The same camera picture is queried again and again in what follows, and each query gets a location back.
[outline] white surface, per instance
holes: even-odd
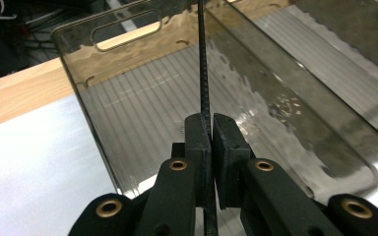
[[[114,193],[74,95],[0,124],[0,235],[67,235]]]

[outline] wooden surface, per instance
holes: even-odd
[[[73,94],[59,58],[0,79],[0,123]]]

